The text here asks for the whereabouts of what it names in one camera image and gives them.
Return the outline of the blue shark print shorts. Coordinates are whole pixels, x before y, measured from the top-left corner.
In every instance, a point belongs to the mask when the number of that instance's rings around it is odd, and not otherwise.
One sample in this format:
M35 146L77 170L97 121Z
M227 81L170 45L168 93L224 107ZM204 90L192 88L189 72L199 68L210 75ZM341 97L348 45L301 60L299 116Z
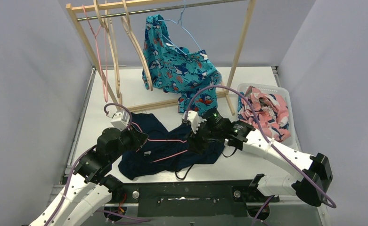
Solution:
M239 96L237 101L237 112L239 113L245 105L246 101L244 101L243 98Z

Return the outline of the wooden hanger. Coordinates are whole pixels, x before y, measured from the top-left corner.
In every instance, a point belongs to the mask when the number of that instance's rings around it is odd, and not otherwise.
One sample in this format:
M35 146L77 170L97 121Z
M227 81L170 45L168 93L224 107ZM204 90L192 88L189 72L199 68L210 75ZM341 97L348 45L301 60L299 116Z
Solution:
M115 42L115 35L114 35L114 28L110 18L102 18L99 12L99 3L97 0L93 1L95 12L97 15L97 19L99 21L99 29L103 28L104 30L104 38L105 38L105 71L100 69L99 75L102 76L103 81L103 95L104 100L107 103L109 97L113 97L117 101L117 99L121 99L121 90L120 90L120 74L119 74L119 63L118 63L118 54ZM115 81L115 90L116 94L109 94L109 91L112 92L111 88L109 87L110 84L108 82L108 68L107 68L107 55L108 52L111 53L113 69L114 69L114 81Z
M127 3L125 0L122 0L123 3L123 7L125 10L125 15L121 16L121 21L123 24L123 27L125 29L125 32L127 33L130 41L133 44L133 47L135 48L137 55L142 63L143 66L143 72L145 73L145 83L148 85L148 89L153 91L153 83L151 81L151 75L150 75L150 71L146 62L146 59L144 57L143 51L139 45L139 42L134 34L134 32L132 31L132 27L131 27L131 22L130 22L130 15L129 15L129 11L128 11L128 7L127 7Z

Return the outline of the pink wire hanger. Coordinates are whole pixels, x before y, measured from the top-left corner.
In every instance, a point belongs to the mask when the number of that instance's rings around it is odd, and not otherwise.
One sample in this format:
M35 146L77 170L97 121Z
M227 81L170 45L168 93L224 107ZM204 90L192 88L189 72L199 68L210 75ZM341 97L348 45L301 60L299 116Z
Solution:
M160 122L134 122L134 128L148 134L147 142L136 152L146 162L164 161L183 154L188 149L186 135L190 131L187 126L178 126L168 131Z
M91 23L90 23L90 20L89 20L87 11L85 9L85 6L83 5L82 8L83 8L83 11L84 11L84 14L85 14L85 19L86 19L87 23L89 24L91 33L92 33L92 35L94 37L94 40L95 40L96 54L97 54L97 60L98 60L98 66L99 66L99 75L102 79L103 97L104 97L104 101L107 103L108 102L108 84L107 84L107 82L108 82L108 72L104 73L104 71L101 68L100 51L99 51L99 45L98 45L98 35L99 35L99 33L100 33L100 31L103 27L102 27L102 24L101 24L101 25L99 25L97 31L95 31L93 29Z

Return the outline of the white plastic basket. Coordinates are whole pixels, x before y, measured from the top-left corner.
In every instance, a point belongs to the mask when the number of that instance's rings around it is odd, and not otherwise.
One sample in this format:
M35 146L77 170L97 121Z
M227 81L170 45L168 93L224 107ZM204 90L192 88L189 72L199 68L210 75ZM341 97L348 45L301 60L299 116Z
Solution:
M296 146L296 133L295 133L295 128L294 128L294 120L293 120L293 113L292 113L292 107L291 107L291 103L290 103L290 96L289 93L286 89L284 88L279 88L279 87L274 87L274 86L267 86L267 85L261 85L261 84L251 84L251 83L242 83L238 86L238 91L243 94L246 93L246 90L250 87L250 86L254 86L258 89L260 89L262 92L265 93L269 93L269 94L279 94L281 95L288 106L288 110L289 110L289 123L290 123L290 132L291 132L291 137L289 137L287 140L280 142L286 146L289 146L291 148L295 148ZM255 114L255 111L252 107L252 105L248 105L253 114Z

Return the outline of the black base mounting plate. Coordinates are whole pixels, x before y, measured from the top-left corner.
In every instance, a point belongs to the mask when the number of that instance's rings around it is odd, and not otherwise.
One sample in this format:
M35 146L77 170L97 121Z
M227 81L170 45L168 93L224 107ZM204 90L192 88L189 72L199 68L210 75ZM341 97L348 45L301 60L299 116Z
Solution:
M127 204L138 205L140 217L245 217L245 204L264 203L267 197L250 180L126 183Z

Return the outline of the wooden hanger front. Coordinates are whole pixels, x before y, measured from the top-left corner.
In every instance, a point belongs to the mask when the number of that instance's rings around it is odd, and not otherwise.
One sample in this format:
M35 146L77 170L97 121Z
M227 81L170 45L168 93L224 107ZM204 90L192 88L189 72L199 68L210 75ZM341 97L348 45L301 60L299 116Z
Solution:
M102 76L103 81L103 95L104 100L107 103L109 97L113 97L117 101L117 99L121 99L121 90L120 90L120 74L119 74L119 63L118 63L118 54L115 42L115 35L114 35L114 28L110 18L102 18L99 12L99 3L97 0L93 1L95 12L97 15L97 19L99 21L99 29L103 28L104 30L104 38L105 38L105 71L100 69L99 75ZM109 94L109 91L112 92L111 88L109 87L110 84L108 82L108 68L107 68L107 55L108 52L111 53L113 69L114 69L114 81L115 81L115 90L116 94Z

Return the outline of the teal fish print shorts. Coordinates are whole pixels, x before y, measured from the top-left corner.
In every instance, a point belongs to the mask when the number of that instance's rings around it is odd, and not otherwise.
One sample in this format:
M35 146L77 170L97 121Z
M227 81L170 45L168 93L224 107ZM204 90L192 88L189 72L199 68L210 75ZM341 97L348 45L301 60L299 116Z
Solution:
M168 27L160 15L146 18L143 55L152 85L165 93L177 93L178 113L187 109L203 114L217 108L215 85L221 73L209 60L205 50L191 52L170 41Z

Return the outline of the pink floral shorts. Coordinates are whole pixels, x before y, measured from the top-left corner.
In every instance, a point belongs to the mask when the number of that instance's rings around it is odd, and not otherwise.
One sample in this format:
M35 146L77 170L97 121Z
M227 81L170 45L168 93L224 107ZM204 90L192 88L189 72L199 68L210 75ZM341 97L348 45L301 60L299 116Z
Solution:
M237 115L239 120L262 130L266 136L279 142L291 137L290 114L281 95L265 93L254 86L250 86L243 95L251 103L255 114L246 104Z

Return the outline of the navy blue shorts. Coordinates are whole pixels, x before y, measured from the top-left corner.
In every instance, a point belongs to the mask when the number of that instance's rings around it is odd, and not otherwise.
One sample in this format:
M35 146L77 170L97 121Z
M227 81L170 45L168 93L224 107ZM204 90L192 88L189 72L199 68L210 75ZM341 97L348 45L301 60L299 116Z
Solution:
M148 134L148 140L140 150L122 155L118 169L130 180L165 170L179 172L195 164L214 164L225 148L221 142L212 142L202 154L190 152L186 142L190 126L180 125L168 131L151 113L134 113L132 116L132 126Z

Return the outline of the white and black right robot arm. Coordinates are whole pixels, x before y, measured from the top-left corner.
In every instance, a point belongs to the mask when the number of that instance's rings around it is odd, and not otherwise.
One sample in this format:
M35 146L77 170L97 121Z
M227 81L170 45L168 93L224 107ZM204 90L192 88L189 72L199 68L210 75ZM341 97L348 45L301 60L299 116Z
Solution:
M315 207L327 204L325 195L333 174L325 155L299 152L272 138L265 139L252 125L224 118L216 109L202 117L195 111L185 112L182 123L191 128L187 138L190 152L205 153L213 142L217 142L259 156L287 172L281 177L263 173L255 176L249 187L253 200L290 195Z

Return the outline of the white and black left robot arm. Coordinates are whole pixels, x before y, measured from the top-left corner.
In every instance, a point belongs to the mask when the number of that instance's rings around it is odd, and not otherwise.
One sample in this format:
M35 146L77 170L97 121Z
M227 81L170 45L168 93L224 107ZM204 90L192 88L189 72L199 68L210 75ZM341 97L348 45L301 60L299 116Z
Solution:
M148 135L129 126L106 128L97 143L73 164L64 188L32 226L80 226L102 205L123 196L123 184L110 174L123 153L139 150Z

